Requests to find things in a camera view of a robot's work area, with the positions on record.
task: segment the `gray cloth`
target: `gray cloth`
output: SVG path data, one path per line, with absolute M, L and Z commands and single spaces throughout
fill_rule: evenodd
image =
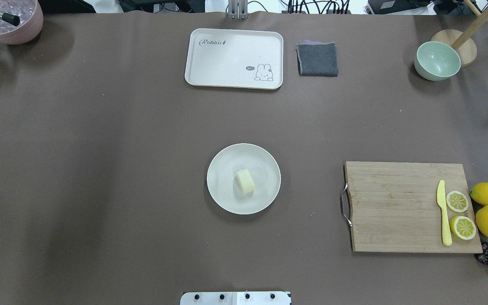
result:
M 338 76 L 334 42 L 304 41 L 304 43 L 297 43 L 297 58 L 300 75 Z

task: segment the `ice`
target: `ice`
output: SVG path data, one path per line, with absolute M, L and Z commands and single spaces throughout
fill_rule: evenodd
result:
M 23 25 L 33 16 L 35 5 L 36 0 L 0 0 L 0 11 L 19 16 L 20 25 Z M 7 33 L 16 28 L 0 19 L 0 33 Z

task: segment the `cutting board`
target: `cutting board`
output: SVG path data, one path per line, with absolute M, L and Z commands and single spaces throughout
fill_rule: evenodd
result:
M 446 194 L 460 191 L 470 200 L 462 164 L 353 162 L 345 164 L 348 184 L 351 243 L 362 252 L 482 253 L 479 234 L 453 244 L 442 243 L 441 210 L 436 203 L 438 182 Z M 472 205 L 454 216 L 476 220 Z

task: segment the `knife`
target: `knife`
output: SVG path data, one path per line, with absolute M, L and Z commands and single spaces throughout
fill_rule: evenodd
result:
M 444 180 L 438 183 L 438 190 L 436 191 L 436 202 L 442 210 L 442 243 L 446 246 L 451 246 L 451 231 L 449 230 L 449 222 L 447 221 L 447 203 L 446 203 L 446 184 Z

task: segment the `piece of butter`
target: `piece of butter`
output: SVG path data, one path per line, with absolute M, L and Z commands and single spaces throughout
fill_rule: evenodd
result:
M 255 189 L 252 176 L 246 168 L 236 172 L 236 180 L 238 181 L 238 185 L 244 194 L 248 194 Z

